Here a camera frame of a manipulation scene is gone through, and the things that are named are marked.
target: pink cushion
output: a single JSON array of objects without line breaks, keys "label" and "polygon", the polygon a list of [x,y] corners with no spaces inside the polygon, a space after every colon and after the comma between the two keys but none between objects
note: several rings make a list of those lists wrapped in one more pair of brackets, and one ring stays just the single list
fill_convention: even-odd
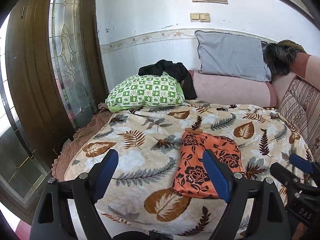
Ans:
[{"label": "pink cushion", "polygon": [[320,57],[300,52],[290,67],[304,81],[320,90]]},{"label": "pink cushion", "polygon": [[290,72],[286,76],[274,76],[272,78],[272,86],[276,91],[277,95],[277,108],[279,109],[282,99],[289,89],[291,83],[297,79],[297,75],[293,72]]},{"label": "pink cushion", "polygon": [[269,82],[193,73],[197,100],[221,105],[276,106],[276,92]]}]

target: stained glass window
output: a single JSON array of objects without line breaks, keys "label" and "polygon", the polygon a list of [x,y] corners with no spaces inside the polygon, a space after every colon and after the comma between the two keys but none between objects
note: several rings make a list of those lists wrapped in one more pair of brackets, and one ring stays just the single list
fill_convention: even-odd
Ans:
[{"label": "stained glass window", "polygon": [[7,80],[5,39],[9,16],[0,28],[0,187],[22,206],[39,198],[47,172],[20,123]]},{"label": "stained glass window", "polygon": [[79,0],[50,0],[49,43],[63,105],[73,127],[86,126],[97,110],[82,52]]}]

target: gray pillow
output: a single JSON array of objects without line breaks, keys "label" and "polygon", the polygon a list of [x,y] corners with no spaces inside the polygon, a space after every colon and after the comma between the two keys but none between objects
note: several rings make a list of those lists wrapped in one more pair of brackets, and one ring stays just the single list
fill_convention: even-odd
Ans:
[{"label": "gray pillow", "polygon": [[259,82],[271,80],[263,60],[261,41],[240,35],[195,31],[201,74],[222,75]]}]

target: blue gripper pad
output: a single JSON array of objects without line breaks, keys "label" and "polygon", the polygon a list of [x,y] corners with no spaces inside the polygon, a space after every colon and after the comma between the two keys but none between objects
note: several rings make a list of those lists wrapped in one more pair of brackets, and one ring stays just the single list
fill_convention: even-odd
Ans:
[{"label": "blue gripper pad", "polygon": [[291,154],[289,157],[289,162],[297,167],[299,170],[302,170],[304,173],[312,173],[312,163],[308,162],[307,160],[301,158],[300,156],[296,154]]},{"label": "blue gripper pad", "polygon": [[94,184],[95,192],[93,195],[93,202],[96,203],[99,199],[103,198],[107,191],[111,178],[118,166],[119,155],[114,149],[108,151],[110,158],[106,165],[102,168],[101,173]]},{"label": "blue gripper pad", "polygon": [[204,168],[206,169],[219,198],[224,199],[226,203],[229,203],[230,193],[227,180],[207,151],[204,151],[202,160]]}]

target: green patterned pillow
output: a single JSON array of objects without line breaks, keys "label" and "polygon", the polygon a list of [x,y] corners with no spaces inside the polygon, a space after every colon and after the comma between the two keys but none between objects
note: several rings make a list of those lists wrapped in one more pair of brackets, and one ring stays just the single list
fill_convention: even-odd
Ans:
[{"label": "green patterned pillow", "polygon": [[106,99],[111,112],[138,106],[178,106],[184,101],[180,84],[166,72],[162,76],[134,75],[117,85]]}]

